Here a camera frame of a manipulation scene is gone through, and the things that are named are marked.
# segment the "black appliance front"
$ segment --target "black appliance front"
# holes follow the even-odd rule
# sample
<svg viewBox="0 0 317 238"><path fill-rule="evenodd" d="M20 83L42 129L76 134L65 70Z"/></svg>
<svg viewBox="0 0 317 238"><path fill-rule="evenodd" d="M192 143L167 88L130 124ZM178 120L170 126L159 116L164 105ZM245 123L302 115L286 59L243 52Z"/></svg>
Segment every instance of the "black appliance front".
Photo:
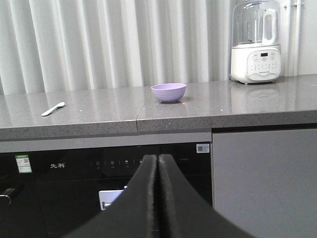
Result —
<svg viewBox="0 0 317 238"><path fill-rule="evenodd" d="M22 211L37 216L39 222L36 226L41 233L29 237L59 238L84 224L102 212L99 191L124 189L144 155L161 153L173 155L187 180L211 205L208 142L31 152L28 157L32 173L24 176L30 177L33 190L28 197L32 198L36 207L34 212L25 211L25 208ZM20 196L26 199L26 194L21 193ZM7 213L14 217L18 210L10 209ZM46 230L47 236L43 235L43 230ZM1 237L17 236L7 234Z"/></svg>
<svg viewBox="0 0 317 238"><path fill-rule="evenodd" d="M29 166L18 167L18 153L0 154L0 237L47 237L41 207ZM22 158L29 164L28 158Z"/></svg>

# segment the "black foam pad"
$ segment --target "black foam pad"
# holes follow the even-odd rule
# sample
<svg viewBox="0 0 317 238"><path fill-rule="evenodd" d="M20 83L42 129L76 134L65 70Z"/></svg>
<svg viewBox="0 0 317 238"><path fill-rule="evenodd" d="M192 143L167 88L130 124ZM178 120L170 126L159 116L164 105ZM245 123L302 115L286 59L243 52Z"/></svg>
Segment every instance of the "black foam pad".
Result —
<svg viewBox="0 0 317 238"><path fill-rule="evenodd" d="M144 156L120 196L106 210L63 237L152 238L156 170L157 157Z"/></svg>
<svg viewBox="0 0 317 238"><path fill-rule="evenodd" d="M158 158L160 230L165 238L253 238L207 204L171 155Z"/></svg>

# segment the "kitchen counter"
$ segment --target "kitchen counter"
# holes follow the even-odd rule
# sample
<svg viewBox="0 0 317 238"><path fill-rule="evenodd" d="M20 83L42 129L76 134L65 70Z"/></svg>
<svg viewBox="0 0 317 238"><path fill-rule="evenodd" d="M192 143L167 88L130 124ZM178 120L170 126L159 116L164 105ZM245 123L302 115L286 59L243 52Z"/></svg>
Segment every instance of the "kitchen counter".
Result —
<svg viewBox="0 0 317 238"><path fill-rule="evenodd" d="M59 102L66 106L41 116ZM317 75L189 83L171 104L155 99L149 86L0 96L0 141L306 123L317 123Z"/></svg>

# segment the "gray cabinet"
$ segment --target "gray cabinet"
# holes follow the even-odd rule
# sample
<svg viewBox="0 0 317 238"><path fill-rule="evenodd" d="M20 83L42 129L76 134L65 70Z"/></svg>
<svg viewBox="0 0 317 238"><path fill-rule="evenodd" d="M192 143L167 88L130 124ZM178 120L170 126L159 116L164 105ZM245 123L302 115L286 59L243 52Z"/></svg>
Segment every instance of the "gray cabinet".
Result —
<svg viewBox="0 0 317 238"><path fill-rule="evenodd" d="M216 211L259 238L317 237L317 129L212 138Z"/></svg>

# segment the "wall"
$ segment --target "wall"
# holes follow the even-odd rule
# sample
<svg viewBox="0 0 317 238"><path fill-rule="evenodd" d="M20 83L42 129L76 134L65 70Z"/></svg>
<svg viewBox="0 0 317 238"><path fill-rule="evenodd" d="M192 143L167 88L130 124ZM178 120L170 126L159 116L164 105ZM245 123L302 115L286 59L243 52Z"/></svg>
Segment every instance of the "wall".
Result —
<svg viewBox="0 0 317 238"><path fill-rule="evenodd" d="M305 0L302 10L299 75L317 73L317 1Z"/></svg>

